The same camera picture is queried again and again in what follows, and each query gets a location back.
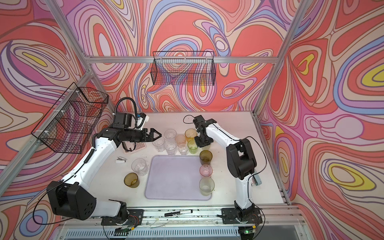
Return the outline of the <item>bright green cup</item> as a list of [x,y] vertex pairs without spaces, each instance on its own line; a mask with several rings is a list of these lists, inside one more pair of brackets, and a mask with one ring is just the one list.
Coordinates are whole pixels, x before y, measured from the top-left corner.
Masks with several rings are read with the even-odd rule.
[[198,152],[198,146],[196,144],[196,141],[195,140],[190,140],[188,141],[188,149],[189,149],[189,153],[190,154],[196,154]]

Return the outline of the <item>dark olive textured cup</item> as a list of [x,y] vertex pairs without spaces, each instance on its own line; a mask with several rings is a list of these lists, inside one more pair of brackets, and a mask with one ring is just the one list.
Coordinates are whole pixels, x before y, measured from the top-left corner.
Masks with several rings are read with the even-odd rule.
[[199,157],[201,165],[210,165],[213,158],[213,154],[209,150],[203,150],[200,152]]

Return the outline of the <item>pink transparent cup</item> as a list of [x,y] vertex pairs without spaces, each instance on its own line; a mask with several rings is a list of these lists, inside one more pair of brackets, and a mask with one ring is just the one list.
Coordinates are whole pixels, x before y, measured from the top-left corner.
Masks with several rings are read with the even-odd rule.
[[213,169],[211,165],[201,165],[200,174],[203,177],[210,177],[213,173]]

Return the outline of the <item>pale green frosted large cup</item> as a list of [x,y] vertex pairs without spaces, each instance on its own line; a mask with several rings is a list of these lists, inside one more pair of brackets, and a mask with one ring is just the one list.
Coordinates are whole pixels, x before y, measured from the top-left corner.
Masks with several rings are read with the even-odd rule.
[[215,182],[210,177],[203,177],[199,182],[199,188],[203,196],[208,196],[213,192],[215,188]]

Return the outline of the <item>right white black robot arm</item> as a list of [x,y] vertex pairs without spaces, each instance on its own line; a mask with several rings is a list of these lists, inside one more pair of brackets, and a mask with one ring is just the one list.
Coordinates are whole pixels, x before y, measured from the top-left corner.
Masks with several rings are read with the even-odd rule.
[[226,150],[227,166],[231,175],[236,179],[235,211],[238,219],[243,219],[252,214],[255,205],[252,203],[250,184],[248,178],[255,173],[257,161],[252,144],[248,139],[240,139],[220,127],[213,119],[205,120],[203,116],[194,117],[198,136],[195,142],[202,148],[213,142],[218,143]]

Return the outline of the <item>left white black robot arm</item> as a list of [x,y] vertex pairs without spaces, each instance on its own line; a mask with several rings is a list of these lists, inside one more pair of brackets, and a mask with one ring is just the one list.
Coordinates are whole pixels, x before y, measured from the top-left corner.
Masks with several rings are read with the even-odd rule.
[[151,129],[105,128],[93,135],[92,147],[80,162],[60,181],[52,181],[47,194],[52,212],[61,217],[77,220],[112,218],[117,224],[127,221],[127,204],[117,200],[98,200],[88,189],[96,173],[107,158],[123,142],[154,142],[162,136]]

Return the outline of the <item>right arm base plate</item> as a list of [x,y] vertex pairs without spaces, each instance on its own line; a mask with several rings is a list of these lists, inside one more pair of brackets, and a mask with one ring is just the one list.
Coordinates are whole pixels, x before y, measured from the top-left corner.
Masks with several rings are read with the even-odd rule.
[[251,207],[245,211],[235,208],[222,208],[217,215],[223,220],[224,224],[253,224],[258,226],[263,223],[260,209]]

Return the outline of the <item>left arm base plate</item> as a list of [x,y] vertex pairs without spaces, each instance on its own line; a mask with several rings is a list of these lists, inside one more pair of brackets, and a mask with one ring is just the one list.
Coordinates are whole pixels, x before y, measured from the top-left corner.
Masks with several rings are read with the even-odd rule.
[[137,227],[142,224],[144,210],[143,209],[126,209],[122,213],[118,213],[115,217],[102,217],[102,226],[132,226]]

